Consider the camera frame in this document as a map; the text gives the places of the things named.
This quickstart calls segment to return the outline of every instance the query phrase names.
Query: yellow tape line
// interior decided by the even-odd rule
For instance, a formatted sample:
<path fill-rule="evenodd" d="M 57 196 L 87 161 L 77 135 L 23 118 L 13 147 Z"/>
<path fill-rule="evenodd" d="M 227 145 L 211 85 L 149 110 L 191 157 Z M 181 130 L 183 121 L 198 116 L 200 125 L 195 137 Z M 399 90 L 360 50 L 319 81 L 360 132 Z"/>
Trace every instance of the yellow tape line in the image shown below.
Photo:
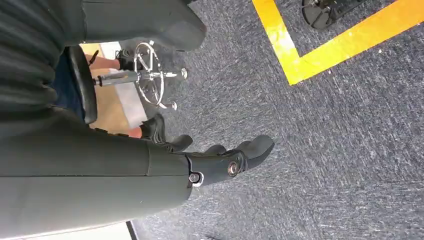
<path fill-rule="evenodd" d="M 290 85 L 319 74 L 424 22 L 424 0 L 397 0 L 299 57 L 274 0 L 252 1 Z"/>

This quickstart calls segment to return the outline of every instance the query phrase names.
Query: chair caster wheel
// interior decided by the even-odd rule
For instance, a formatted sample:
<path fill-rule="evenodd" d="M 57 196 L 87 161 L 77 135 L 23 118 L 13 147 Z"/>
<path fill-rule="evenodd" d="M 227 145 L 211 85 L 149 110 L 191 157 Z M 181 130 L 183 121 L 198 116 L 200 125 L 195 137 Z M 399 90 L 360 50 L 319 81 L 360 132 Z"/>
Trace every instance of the chair caster wheel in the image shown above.
<path fill-rule="evenodd" d="M 189 77 L 189 72 L 184 67 L 181 68 L 181 76 L 184 80 L 186 80 Z"/>

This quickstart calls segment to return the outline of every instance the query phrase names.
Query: black prosthetic cover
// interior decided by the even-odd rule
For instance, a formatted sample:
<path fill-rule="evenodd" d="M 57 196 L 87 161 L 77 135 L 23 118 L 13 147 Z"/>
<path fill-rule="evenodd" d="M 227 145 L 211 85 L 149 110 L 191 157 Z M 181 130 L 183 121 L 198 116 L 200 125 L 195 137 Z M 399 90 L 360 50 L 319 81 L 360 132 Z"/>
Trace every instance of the black prosthetic cover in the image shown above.
<path fill-rule="evenodd" d="M 174 20 L 159 21 L 163 27 L 150 33 L 177 49 L 201 42 L 171 36 L 176 26 L 166 23 L 185 26 L 195 19 L 186 18 L 190 10 L 178 1 L 100 2 L 107 1 L 0 1 L 0 239 L 126 221 L 176 207 L 190 195 L 184 156 L 150 141 L 92 130 L 71 111 L 52 106 L 57 96 L 47 84 L 64 46 L 142 36 L 158 27 L 129 22 L 127 14 L 136 9 L 140 14 L 154 7 L 158 17 L 173 13 Z M 165 8 L 167 2 L 169 10 L 158 12 L 157 4 Z M 106 21 L 101 11 L 112 6 L 117 15 Z M 110 21 L 125 31 L 106 29 Z"/>

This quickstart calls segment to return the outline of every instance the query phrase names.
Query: black chair seat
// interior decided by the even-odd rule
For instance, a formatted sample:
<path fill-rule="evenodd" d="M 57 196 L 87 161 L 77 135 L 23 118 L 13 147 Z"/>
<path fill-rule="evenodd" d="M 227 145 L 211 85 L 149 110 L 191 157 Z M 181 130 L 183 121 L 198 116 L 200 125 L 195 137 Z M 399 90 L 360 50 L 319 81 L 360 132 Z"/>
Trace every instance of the black chair seat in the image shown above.
<path fill-rule="evenodd" d="M 97 120 L 97 99 L 89 64 L 79 45 L 68 46 L 64 51 L 69 58 L 70 69 L 81 97 L 84 121 L 91 124 Z"/>

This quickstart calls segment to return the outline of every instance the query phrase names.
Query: person's leg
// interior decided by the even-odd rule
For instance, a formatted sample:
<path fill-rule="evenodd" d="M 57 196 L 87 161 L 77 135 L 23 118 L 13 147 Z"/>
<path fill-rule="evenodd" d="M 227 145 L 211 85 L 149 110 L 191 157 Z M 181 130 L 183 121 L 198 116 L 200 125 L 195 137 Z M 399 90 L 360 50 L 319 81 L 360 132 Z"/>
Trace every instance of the person's leg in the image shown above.
<path fill-rule="evenodd" d="M 129 53 L 128 50 L 122 49 L 116 52 L 116 59 L 107 59 L 101 56 L 95 56 L 86 54 L 85 58 L 89 64 L 91 70 L 94 69 L 117 69 L 117 70 L 134 70 L 134 60 L 133 56 Z M 138 70 L 143 68 L 142 64 L 139 62 Z"/>
<path fill-rule="evenodd" d="M 93 58 L 92 55 L 86 54 L 85 58 L 87 59 L 87 62 L 90 62 L 90 60 Z M 97 56 L 95 58 L 95 61 L 90 65 L 90 69 L 120 69 L 120 62 L 118 59 L 107 59 L 101 56 Z"/>

